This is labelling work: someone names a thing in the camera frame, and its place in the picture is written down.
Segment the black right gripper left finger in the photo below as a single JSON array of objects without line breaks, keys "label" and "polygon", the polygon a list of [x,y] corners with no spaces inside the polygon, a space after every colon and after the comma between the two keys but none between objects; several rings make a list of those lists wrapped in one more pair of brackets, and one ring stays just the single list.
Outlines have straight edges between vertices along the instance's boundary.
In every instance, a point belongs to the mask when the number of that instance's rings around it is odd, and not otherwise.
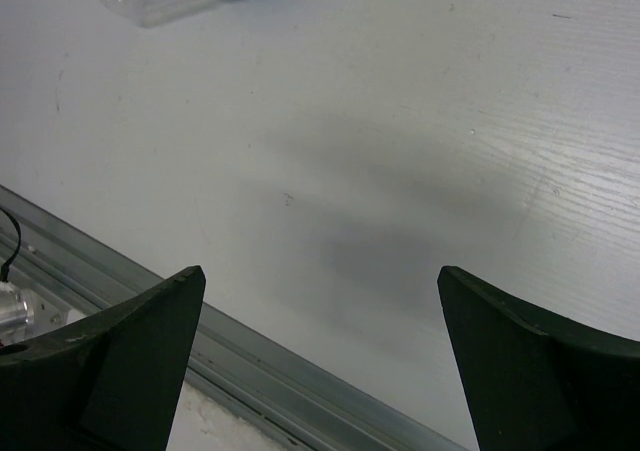
[{"label": "black right gripper left finger", "polygon": [[164,450],[206,279],[187,267],[147,291],[1,349],[4,450]]}]

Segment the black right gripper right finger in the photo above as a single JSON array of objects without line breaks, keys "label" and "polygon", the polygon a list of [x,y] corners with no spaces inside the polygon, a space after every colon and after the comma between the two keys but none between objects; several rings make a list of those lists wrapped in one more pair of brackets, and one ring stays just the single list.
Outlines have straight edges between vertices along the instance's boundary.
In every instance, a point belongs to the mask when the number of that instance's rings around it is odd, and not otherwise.
[{"label": "black right gripper right finger", "polygon": [[638,449],[638,342],[459,267],[443,267],[437,284],[480,449]]}]

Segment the aluminium front rail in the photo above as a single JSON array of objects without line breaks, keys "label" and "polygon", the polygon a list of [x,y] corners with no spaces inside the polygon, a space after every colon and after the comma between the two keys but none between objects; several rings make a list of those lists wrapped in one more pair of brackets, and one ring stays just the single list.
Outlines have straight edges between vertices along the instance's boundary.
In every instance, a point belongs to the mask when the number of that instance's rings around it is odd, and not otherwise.
[{"label": "aluminium front rail", "polygon": [[[160,277],[77,228],[1,190],[20,223],[13,268],[89,314]],[[187,382],[288,450],[455,450],[457,444],[205,304]]]}]

